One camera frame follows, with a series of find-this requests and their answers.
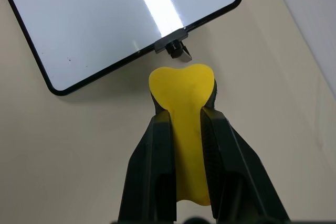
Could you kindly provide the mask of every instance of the yellow pad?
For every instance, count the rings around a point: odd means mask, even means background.
[[[185,69],[159,68],[149,77],[149,87],[158,104],[169,111],[175,146],[176,197],[202,206],[210,205],[206,183],[201,108],[215,85],[212,69],[192,65]]]

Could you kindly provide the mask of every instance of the whiteboard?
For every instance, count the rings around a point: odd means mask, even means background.
[[[67,94],[241,0],[9,0],[49,89]]]
[[[336,1],[285,2],[336,97]]]

